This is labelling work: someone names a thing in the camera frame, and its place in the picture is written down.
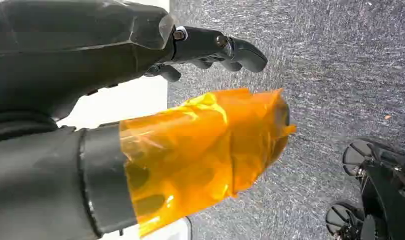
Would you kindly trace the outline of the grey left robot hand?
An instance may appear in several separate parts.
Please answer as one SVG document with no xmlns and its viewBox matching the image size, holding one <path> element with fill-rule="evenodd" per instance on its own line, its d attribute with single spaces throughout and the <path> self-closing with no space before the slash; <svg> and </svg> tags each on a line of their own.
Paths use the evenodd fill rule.
<svg viewBox="0 0 405 240">
<path fill-rule="evenodd" d="M 0 0 L 0 240 L 99 240 L 155 231 L 248 189 L 281 155 L 280 89 L 211 91 L 93 129 L 59 127 L 79 98 L 175 64 L 261 72 L 267 58 L 220 31 L 177 26 L 128 0 Z"/>
</svg>

